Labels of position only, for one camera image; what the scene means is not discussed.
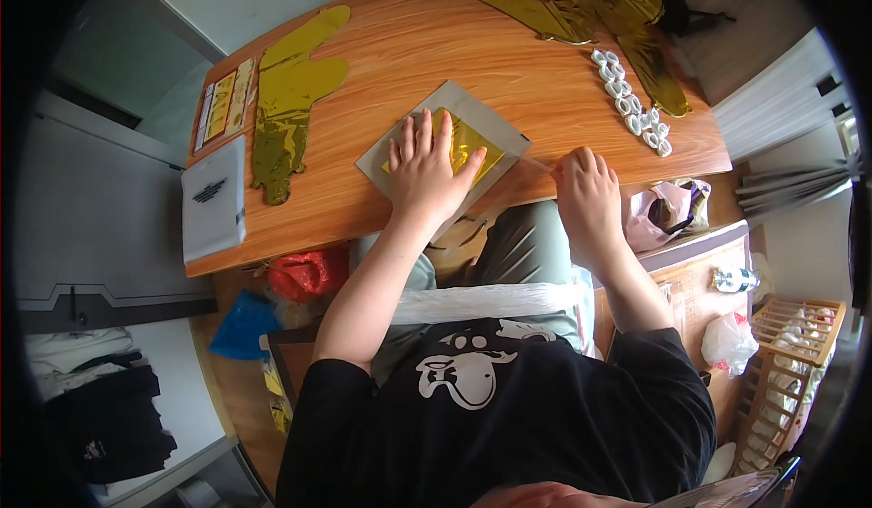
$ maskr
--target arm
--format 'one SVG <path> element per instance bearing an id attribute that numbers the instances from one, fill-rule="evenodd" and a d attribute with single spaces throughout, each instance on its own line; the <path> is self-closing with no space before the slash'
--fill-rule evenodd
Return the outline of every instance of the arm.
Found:
<path id="1" fill-rule="evenodd" d="M 407 118 L 402 146 L 391 140 L 391 220 L 324 315 L 313 362 L 339 359 L 370 371 L 412 266 L 472 187 L 486 150 L 476 151 L 454 175 L 452 124 L 444 115 L 435 139 L 431 113 L 424 110 L 417 133 Z"/>
<path id="2" fill-rule="evenodd" d="M 671 328 L 669 302 L 624 237 L 615 170 L 585 147 L 563 157 L 552 177 L 570 247 L 588 261 L 591 273 L 603 284 L 616 328 L 621 332 Z"/>

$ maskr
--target red plastic bag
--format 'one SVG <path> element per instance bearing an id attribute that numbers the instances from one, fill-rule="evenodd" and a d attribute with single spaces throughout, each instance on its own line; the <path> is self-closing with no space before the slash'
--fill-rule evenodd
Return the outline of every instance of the red plastic bag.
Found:
<path id="1" fill-rule="evenodd" d="M 267 270 L 273 292 L 300 304 L 339 290 L 348 275 L 348 247 L 289 254 L 272 261 Z"/>

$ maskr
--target clear plastic bag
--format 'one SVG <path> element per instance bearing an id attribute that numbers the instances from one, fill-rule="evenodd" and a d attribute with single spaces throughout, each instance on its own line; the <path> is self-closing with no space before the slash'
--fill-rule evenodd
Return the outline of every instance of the clear plastic bag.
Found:
<path id="1" fill-rule="evenodd" d="M 759 344 L 751 334 L 748 320 L 738 313 L 718 317 L 705 327 L 703 359 L 733 378 L 745 373 L 748 359 L 757 353 Z"/>

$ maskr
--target gray pants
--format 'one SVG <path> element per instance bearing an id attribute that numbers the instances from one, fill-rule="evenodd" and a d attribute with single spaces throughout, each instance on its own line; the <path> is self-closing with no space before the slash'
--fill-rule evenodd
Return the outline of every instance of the gray pants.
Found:
<path id="1" fill-rule="evenodd" d="M 378 234 L 366 236 L 352 245 L 352 271 L 363 261 Z M 487 231 L 487 241 L 475 266 L 475 285 L 515 283 L 572 283 L 570 241 L 563 230 L 557 203 L 541 201 L 510 207 L 497 217 Z M 424 254 L 411 269 L 406 288 L 436 288 L 436 270 Z M 538 324 L 566 338 L 581 353 L 573 308 L 544 316 L 512 317 L 514 321 Z M 421 339 L 430 325 L 391 325 L 381 348 L 372 359 L 372 377 L 380 386 L 398 362 Z"/>

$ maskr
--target person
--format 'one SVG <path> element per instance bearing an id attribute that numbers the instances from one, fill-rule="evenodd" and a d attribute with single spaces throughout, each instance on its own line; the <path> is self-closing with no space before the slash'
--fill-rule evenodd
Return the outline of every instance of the person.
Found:
<path id="1" fill-rule="evenodd" d="M 590 149 L 552 171 L 556 203 L 496 220 L 475 278 L 566 283 L 580 257 L 620 333 L 609 362 L 577 353 L 571 312 L 390 326 L 404 287 L 435 287 L 421 252 L 484 158 L 455 175 L 450 120 L 435 137 L 431 124 L 425 110 L 391 142 L 392 215 L 322 320 L 277 505 L 618 507 L 697 487 L 712 400 L 624 239 L 617 176 Z"/>

